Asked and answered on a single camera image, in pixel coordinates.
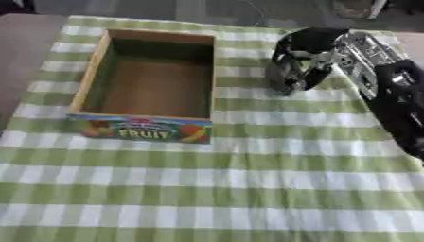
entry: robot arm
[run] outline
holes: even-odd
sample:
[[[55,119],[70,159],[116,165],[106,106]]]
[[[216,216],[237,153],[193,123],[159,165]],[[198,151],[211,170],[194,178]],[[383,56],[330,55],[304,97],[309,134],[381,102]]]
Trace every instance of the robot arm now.
[[[282,95],[307,91],[337,64],[410,155],[424,160],[424,72],[365,32],[307,28],[277,44],[266,77]]]

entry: fruit box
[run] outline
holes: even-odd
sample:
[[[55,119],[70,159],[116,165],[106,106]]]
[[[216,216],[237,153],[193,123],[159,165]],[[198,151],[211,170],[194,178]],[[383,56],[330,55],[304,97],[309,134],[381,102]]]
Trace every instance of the fruit box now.
[[[208,144],[215,38],[107,29],[70,107],[82,134]]]

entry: tablecloth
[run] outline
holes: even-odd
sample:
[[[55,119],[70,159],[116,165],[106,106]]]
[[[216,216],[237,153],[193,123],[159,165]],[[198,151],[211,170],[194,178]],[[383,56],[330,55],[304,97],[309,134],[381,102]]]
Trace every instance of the tablecloth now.
[[[105,27],[217,37],[212,145],[71,129],[68,105]],[[291,97],[267,88],[285,33],[71,17],[0,141],[0,241],[422,241],[420,162],[339,69]]]

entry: cable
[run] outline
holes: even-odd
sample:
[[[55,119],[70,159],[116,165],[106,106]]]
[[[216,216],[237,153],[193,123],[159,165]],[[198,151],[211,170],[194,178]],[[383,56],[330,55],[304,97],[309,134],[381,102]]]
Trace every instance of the cable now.
[[[260,24],[260,22],[262,21],[262,20],[264,20],[264,18],[265,18],[265,14],[263,13],[263,10],[262,9],[260,9],[260,8],[258,8],[254,3],[252,3],[250,0],[237,0],[237,1],[240,1],[240,2],[245,2],[245,3],[248,3],[250,6],[252,6],[252,8],[253,9],[255,9],[259,14],[260,14],[260,18],[259,18],[259,20],[254,24],[254,25],[252,25],[252,26],[257,26],[257,25],[259,25]]]

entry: floor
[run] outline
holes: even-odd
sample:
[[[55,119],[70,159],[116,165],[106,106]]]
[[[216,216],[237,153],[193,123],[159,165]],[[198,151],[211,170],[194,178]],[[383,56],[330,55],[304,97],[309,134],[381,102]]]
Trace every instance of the floor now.
[[[35,0],[41,14],[177,20],[234,26],[332,26],[424,32],[424,13],[388,10],[378,20],[339,18],[332,0]]]

